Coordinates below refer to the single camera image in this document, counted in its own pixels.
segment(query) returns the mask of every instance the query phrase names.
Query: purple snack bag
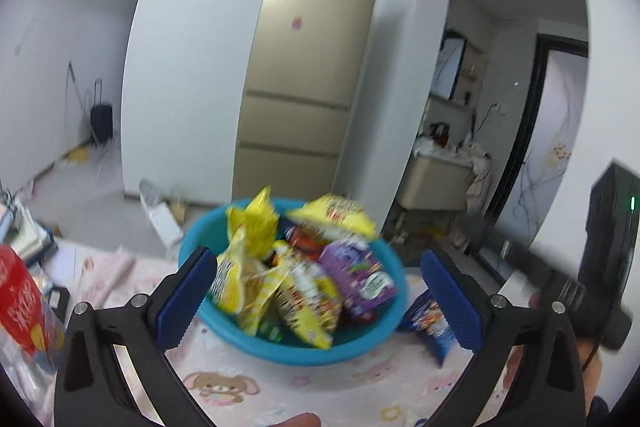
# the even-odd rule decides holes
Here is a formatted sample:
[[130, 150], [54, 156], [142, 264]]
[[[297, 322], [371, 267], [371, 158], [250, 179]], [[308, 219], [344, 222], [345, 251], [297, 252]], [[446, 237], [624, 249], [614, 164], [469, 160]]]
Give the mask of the purple snack bag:
[[318, 263], [334, 280], [345, 308], [354, 317], [379, 306], [398, 290], [364, 240], [341, 239], [327, 245]]

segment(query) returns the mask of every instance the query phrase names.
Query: blue snack bag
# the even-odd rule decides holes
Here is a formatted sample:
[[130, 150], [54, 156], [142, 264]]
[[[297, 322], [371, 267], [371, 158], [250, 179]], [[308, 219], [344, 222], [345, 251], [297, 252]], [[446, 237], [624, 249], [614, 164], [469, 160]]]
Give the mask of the blue snack bag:
[[456, 336], [429, 289], [418, 296], [406, 311], [398, 331], [416, 331], [440, 367], [456, 343]]

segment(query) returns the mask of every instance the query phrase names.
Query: human hand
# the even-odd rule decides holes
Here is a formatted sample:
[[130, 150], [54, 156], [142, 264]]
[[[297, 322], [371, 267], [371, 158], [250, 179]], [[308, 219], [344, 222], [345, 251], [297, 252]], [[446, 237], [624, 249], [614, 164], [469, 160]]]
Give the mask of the human hand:
[[272, 427], [321, 427], [321, 423], [318, 416], [305, 412]]
[[[529, 300], [529, 305], [532, 308], [537, 307], [539, 300], [539, 295], [533, 295]], [[587, 357], [591, 354], [591, 349], [593, 349], [594, 343], [593, 341], [588, 340], [577, 340], [575, 343], [575, 347], [578, 349], [578, 357], [580, 358], [580, 365], [584, 365]], [[511, 387], [513, 383], [513, 379], [516, 377], [518, 372], [518, 367], [520, 366], [520, 361], [522, 360], [522, 355], [524, 354], [524, 346], [516, 346], [516, 348], [511, 352], [509, 359], [507, 360], [507, 373], [504, 375], [504, 380], [502, 384], [505, 389]], [[585, 401], [585, 414], [589, 414], [589, 410], [591, 409], [591, 401], [596, 394], [596, 388], [598, 386], [598, 382], [600, 381], [600, 374], [602, 373], [602, 360], [600, 360], [600, 354], [596, 352], [595, 356], [591, 359], [591, 362], [582, 372], [582, 380], [584, 381], [584, 401]]]

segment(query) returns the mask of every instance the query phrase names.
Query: gray floor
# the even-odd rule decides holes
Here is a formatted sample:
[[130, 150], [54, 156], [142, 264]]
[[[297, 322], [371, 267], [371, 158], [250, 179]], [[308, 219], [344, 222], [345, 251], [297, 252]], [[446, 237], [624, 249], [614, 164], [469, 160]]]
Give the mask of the gray floor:
[[[122, 246], [134, 253], [167, 256], [140, 202], [124, 197], [118, 139], [91, 148], [87, 163], [58, 162], [36, 182], [25, 203], [36, 219], [58, 225], [66, 239], [108, 251]], [[184, 229], [207, 211], [190, 208]]]

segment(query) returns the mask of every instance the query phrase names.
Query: blue gripper pad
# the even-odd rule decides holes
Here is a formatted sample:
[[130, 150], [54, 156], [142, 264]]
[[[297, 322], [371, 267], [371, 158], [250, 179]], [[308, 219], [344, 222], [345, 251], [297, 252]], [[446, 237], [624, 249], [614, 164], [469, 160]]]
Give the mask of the blue gripper pad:
[[155, 301], [147, 315], [156, 346], [177, 347], [202, 304], [218, 262], [209, 248], [197, 248], [180, 269], [165, 277], [151, 295]]
[[420, 270], [460, 346], [477, 353], [484, 335], [482, 318], [476, 308], [433, 250], [422, 254]]

